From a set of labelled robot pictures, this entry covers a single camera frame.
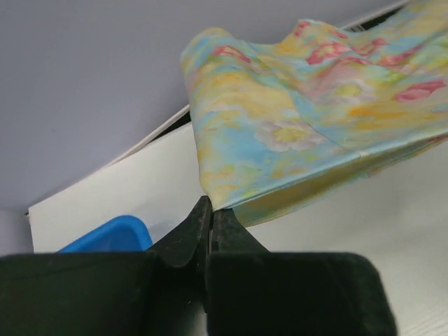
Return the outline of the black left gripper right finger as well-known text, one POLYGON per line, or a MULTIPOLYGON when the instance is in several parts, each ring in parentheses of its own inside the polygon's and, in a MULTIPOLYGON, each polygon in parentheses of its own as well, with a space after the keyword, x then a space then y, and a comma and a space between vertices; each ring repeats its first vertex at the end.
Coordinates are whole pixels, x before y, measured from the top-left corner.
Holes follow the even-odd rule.
POLYGON ((268 253, 269 251, 237 220, 231 209, 213 213, 211 252, 268 253))

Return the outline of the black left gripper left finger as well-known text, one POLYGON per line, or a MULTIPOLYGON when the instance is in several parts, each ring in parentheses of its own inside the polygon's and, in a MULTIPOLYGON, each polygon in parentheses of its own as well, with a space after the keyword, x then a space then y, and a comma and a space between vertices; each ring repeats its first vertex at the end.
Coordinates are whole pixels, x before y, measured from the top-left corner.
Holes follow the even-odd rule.
POLYGON ((204 264, 208 254, 209 232, 211 229, 211 201, 201 196, 187 217, 172 231, 147 249, 166 265, 182 268, 196 259, 199 251, 199 264, 204 264))

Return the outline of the floral pastel skirt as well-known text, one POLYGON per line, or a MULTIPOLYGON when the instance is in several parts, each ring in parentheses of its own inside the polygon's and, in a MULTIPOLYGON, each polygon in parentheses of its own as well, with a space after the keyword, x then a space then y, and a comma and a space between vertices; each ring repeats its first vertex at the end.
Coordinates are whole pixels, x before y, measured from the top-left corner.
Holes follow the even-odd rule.
POLYGON ((303 19, 272 45, 206 29, 181 68, 199 182, 245 226, 447 140, 446 1, 365 31, 303 19))

